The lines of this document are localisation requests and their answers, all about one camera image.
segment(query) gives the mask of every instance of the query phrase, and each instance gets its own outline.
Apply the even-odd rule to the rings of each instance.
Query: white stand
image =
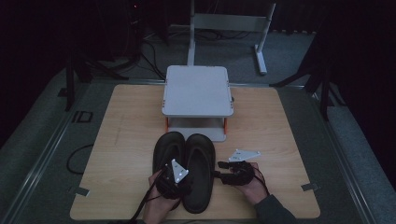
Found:
[[[195,13],[194,5],[194,0],[191,0],[190,47],[187,65],[194,65],[195,29],[261,32],[262,38],[260,40],[260,43],[255,46],[255,53],[257,63],[260,69],[260,74],[267,74],[264,57],[262,56],[262,47],[264,45],[265,38],[267,37],[268,29],[271,24],[271,19],[276,6],[275,3],[271,3],[268,13],[265,17]]]
[[[194,133],[225,141],[233,114],[227,70],[219,66],[171,65],[166,72],[163,114],[168,132]]]

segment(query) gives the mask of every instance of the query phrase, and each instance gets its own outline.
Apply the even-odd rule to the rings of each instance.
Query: black cable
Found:
[[[147,45],[149,45],[151,47],[152,53],[153,53],[153,56],[154,56],[154,67],[155,67],[155,70],[158,71],[159,73],[163,74],[163,72],[161,72],[161,70],[158,68],[158,65],[157,65],[157,56],[156,56],[156,52],[155,52],[154,46],[152,44],[150,44],[148,41],[143,41],[143,44],[147,44]]]
[[[136,219],[139,216],[140,212],[143,209],[143,206],[145,205],[145,203],[148,201],[148,197],[152,191],[152,189],[154,188],[154,186],[157,184],[157,181],[159,179],[159,177],[161,175],[163,175],[163,173],[165,172],[165,169],[162,169],[160,171],[160,173],[157,175],[157,177],[155,177],[154,182],[152,183],[152,185],[148,188],[148,191],[146,192],[145,196],[143,197],[142,202],[140,202],[139,207],[137,208],[136,212],[134,213],[134,216],[129,220],[129,224],[135,224],[136,223]]]
[[[134,56],[134,58],[133,57],[128,57],[127,59],[128,59],[128,61],[126,63],[121,63],[121,64],[118,64],[118,65],[115,65],[115,66],[112,66],[112,67],[108,67],[108,69],[111,69],[111,70],[114,70],[114,71],[120,71],[121,69],[128,68],[130,66],[133,66],[136,62],[138,62],[139,57],[138,56]]]
[[[154,200],[154,199],[161,198],[163,195],[164,195],[164,194],[161,194],[161,195],[159,195],[159,196],[157,196],[157,197],[147,199],[146,202],[152,201],[152,200]]]
[[[132,69],[134,69],[135,67],[137,67],[137,64],[135,64],[134,66],[131,66],[131,67],[125,69],[125,70],[120,71],[120,74],[129,72],[129,71],[131,71]]]
[[[259,177],[256,176],[256,175],[254,175],[254,178],[256,178],[257,180],[259,180],[260,183],[262,183],[262,186],[264,187],[265,192],[267,193],[267,195],[270,195],[270,192],[268,191],[268,188],[267,188],[267,186],[265,185],[265,178],[264,178],[264,175],[263,175],[262,172],[261,172],[259,169],[257,169],[256,167],[253,167],[253,168],[259,172],[259,174],[260,174],[260,176],[262,177],[262,179],[259,178]]]
[[[214,34],[215,37],[208,37],[206,35],[198,35],[198,33],[211,33],[211,34]],[[227,39],[243,39],[243,38],[247,37],[248,35],[250,35],[250,32],[244,32],[244,31],[241,31],[238,34],[232,35],[232,36],[224,35],[223,32],[217,31],[217,30],[200,30],[197,33],[195,33],[195,36],[201,37],[204,40],[210,40],[210,41],[219,41],[219,40],[227,40]]]
[[[149,61],[149,59],[148,59],[143,53],[142,53],[141,55],[142,55],[143,59],[145,59],[145,61],[146,61],[146,62],[150,65],[150,67],[154,70],[155,74],[157,74],[162,80],[166,80],[165,75],[164,75],[161,71],[159,71],[158,68],[156,68],[155,65],[152,64],[152,63]]]
[[[84,172],[79,172],[79,171],[75,171],[75,170],[71,169],[71,168],[70,168],[70,161],[72,160],[73,156],[74,156],[76,153],[78,153],[79,151],[81,151],[82,149],[87,148],[87,147],[93,147],[93,144],[89,144],[89,145],[84,146],[84,147],[79,147],[78,149],[74,150],[72,154],[70,154],[69,158],[67,158],[66,169],[67,169],[70,173],[75,174],[75,175],[83,175],[83,174],[84,174]]]
[[[139,68],[142,68],[142,69],[146,69],[146,70],[149,70],[150,72],[152,72],[152,73],[157,73],[156,71],[154,71],[154,70],[152,70],[152,69],[150,69],[150,68],[147,68],[147,67],[143,67],[143,66],[141,66],[141,65],[137,65],[137,67],[139,67]]]

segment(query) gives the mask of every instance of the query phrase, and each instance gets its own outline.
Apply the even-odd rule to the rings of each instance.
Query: white tag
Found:
[[[172,168],[174,172],[175,183],[180,182],[188,173],[189,170],[184,169],[180,164],[172,159]]]
[[[260,151],[245,151],[237,149],[228,161],[246,161],[261,155]]]

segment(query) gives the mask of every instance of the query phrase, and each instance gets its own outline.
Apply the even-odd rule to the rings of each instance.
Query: tripod leg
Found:
[[[327,105],[329,103],[330,75],[331,72],[329,69],[327,69],[324,74],[322,93],[320,97],[320,113],[326,121],[329,120],[329,117],[327,116]]]
[[[324,72],[325,71],[321,69],[317,74],[311,75],[311,77],[306,81],[304,85],[304,90],[309,93],[314,93],[315,91],[317,91],[320,83],[324,79]]]
[[[91,59],[90,57],[88,57],[87,55],[85,55],[84,53],[80,52],[79,56],[85,60],[86,62],[92,64],[93,66],[95,66],[96,68],[104,71],[106,74],[110,75],[111,77],[118,79],[118,80],[128,80],[128,77],[123,77],[120,76],[119,74],[111,71],[110,69],[106,68],[104,65],[102,65],[101,63],[97,62],[96,60]]]
[[[270,87],[284,87],[284,86],[290,84],[292,81],[295,81],[295,80],[299,79],[300,77],[308,75],[309,73],[311,73],[313,70],[315,70],[317,68],[318,68],[317,65],[313,65],[313,66],[308,67],[302,71],[297,72],[296,74],[292,75],[291,77],[287,77],[287,78],[283,79],[282,81],[270,84],[269,86]]]
[[[75,87],[74,87],[74,70],[73,70],[73,59],[72,54],[70,53],[67,58],[66,63],[66,109],[65,111],[69,111],[72,107],[72,104],[75,101]]]

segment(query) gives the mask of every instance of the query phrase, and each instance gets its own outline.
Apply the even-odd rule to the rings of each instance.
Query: white platform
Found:
[[[233,114],[227,70],[220,66],[169,66],[163,93],[168,132],[188,138],[194,133],[212,141],[226,138],[226,119]]]

